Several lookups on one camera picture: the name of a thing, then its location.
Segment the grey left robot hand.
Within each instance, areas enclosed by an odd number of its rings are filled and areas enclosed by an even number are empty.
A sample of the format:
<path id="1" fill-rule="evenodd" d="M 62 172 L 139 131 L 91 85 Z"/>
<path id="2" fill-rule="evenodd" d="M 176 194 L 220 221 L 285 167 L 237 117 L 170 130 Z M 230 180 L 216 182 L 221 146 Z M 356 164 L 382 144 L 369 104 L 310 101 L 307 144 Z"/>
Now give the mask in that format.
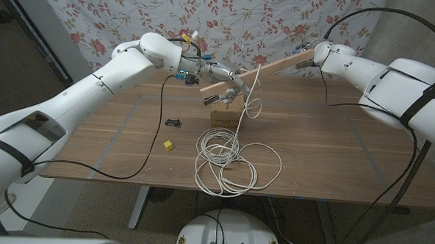
<path id="1" fill-rule="evenodd" d="M 207 62 L 200 77 L 209 83 L 210 88 L 201 89 L 204 105 L 215 102 L 231 103 L 239 94 L 249 94 L 250 89 L 230 64 Z"/>

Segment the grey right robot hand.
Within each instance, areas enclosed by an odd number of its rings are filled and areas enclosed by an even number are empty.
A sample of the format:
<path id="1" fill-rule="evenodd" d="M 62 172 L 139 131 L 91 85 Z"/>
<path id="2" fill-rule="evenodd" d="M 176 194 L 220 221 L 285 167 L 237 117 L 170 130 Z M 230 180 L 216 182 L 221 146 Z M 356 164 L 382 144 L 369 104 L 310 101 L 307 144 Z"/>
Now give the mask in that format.
<path id="1" fill-rule="evenodd" d="M 320 43 L 323 42 L 323 39 L 321 38 L 317 38 L 317 37 L 312 37 L 312 36 L 308 36 L 305 37 L 302 41 L 302 43 L 298 46 L 296 46 L 291 52 L 290 55 L 296 55 L 298 53 L 301 53 L 305 50 L 308 49 L 314 49 L 317 45 L 319 45 Z M 305 62 L 302 63 L 298 63 L 295 65 L 295 68 L 297 69 L 297 71 L 299 71 L 300 69 L 303 69 L 305 67 L 315 67 L 315 63 L 314 60 L 310 59 L 310 60 L 306 60 Z"/>

